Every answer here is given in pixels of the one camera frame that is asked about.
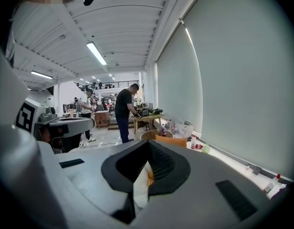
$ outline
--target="ceiling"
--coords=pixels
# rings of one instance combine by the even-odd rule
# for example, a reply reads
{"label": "ceiling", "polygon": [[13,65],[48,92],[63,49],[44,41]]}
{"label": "ceiling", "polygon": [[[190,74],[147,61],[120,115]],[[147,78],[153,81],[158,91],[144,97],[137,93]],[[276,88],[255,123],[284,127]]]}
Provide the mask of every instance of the ceiling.
{"label": "ceiling", "polygon": [[[142,72],[166,0],[82,0],[68,4],[23,3],[14,16],[14,72],[30,88]],[[86,47],[94,42],[107,66]],[[32,75],[37,71],[53,79]]]}

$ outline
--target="floor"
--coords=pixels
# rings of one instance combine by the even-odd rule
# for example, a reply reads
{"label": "floor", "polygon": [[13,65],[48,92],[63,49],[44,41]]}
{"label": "floor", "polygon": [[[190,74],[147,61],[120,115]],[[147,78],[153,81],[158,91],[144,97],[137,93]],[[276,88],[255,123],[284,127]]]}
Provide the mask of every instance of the floor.
{"label": "floor", "polygon": [[[137,131],[138,136],[141,136],[145,131],[145,127],[139,128]],[[90,133],[92,134],[91,138],[96,138],[96,141],[89,143],[85,135],[82,134],[82,141],[80,142],[80,146],[78,148],[71,150],[71,152],[100,149],[122,144],[122,139],[120,138],[119,130],[108,130],[107,127],[93,127],[90,130]],[[134,129],[129,129],[128,137],[129,139],[134,139]]]}

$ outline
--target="wall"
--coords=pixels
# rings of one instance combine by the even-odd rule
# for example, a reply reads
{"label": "wall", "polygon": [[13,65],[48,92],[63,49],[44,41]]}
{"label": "wall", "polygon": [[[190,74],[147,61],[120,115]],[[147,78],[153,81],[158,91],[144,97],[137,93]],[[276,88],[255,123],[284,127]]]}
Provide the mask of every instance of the wall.
{"label": "wall", "polygon": [[158,107],[169,118],[190,120],[202,129],[202,89],[199,65],[181,24],[157,61]]}
{"label": "wall", "polygon": [[201,138],[294,178],[294,30],[284,11],[274,0],[197,0],[184,22],[201,71]]}
{"label": "wall", "polygon": [[71,104],[75,97],[80,99],[83,94],[84,92],[82,92],[72,81],[61,83],[59,86],[54,86],[54,103],[56,111],[60,114],[63,113],[63,104]]}
{"label": "wall", "polygon": [[50,93],[34,93],[29,92],[29,95],[27,98],[30,98],[40,104],[46,105],[46,106],[54,106],[53,103],[53,95]]}
{"label": "wall", "polygon": [[114,79],[115,79],[116,82],[138,81],[138,73],[114,74]]}

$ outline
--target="cable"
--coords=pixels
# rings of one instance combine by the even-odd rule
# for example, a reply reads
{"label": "cable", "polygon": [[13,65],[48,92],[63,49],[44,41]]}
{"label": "cable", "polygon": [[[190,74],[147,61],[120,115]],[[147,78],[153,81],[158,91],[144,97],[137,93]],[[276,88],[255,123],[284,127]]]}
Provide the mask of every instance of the cable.
{"label": "cable", "polygon": [[93,146],[89,146],[89,147],[96,147],[96,146],[103,146],[103,145],[108,145],[108,144],[115,144],[115,143],[107,143],[107,144],[97,144],[97,145],[93,145]]}

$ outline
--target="man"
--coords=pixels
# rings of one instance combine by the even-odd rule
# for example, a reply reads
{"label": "man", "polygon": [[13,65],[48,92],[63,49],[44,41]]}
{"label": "man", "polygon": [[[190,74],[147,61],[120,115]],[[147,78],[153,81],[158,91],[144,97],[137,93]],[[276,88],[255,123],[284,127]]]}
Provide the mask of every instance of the man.
{"label": "man", "polygon": [[104,99],[101,100],[101,104],[103,105],[104,110],[108,110],[107,109],[107,105],[105,104],[105,100]]}
{"label": "man", "polygon": [[[92,89],[88,89],[86,91],[86,94],[84,94],[81,98],[80,98],[80,105],[81,105],[81,116],[83,118],[91,118],[91,110],[92,110],[92,106],[90,105],[91,102],[91,96],[93,94]],[[93,142],[96,141],[95,138],[91,138],[90,137],[90,130],[87,130],[85,132],[85,137],[86,139],[88,139],[88,142]]]}
{"label": "man", "polygon": [[139,87],[137,84],[132,84],[127,89],[120,91],[116,99],[115,117],[119,128],[120,137],[123,143],[129,142],[129,113],[130,111],[136,115],[137,111],[132,104],[132,96],[137,93]]}

